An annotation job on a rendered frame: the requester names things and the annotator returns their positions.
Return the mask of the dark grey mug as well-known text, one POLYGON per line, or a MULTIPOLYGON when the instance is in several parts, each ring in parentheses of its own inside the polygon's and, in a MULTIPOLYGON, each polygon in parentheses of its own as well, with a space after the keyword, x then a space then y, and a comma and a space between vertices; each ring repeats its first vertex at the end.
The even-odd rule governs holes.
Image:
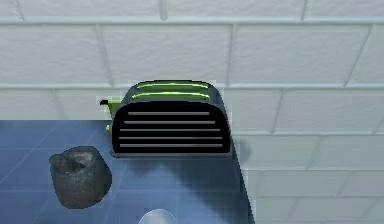
POLYGON ((112 173, 94 146, 76 146, 49 158, 55 194, 62 206, 84 209, 109 192, 112 173))

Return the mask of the black and green toaster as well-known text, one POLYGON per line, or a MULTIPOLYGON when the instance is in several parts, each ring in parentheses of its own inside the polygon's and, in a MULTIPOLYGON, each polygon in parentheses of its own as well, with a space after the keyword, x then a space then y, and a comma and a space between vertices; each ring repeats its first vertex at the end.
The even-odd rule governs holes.
POLYGON ((198 80, 139 82, 109 109, 111 154, 129 156, 227 156, 232 153, 228 116, 219 90, 198 80))

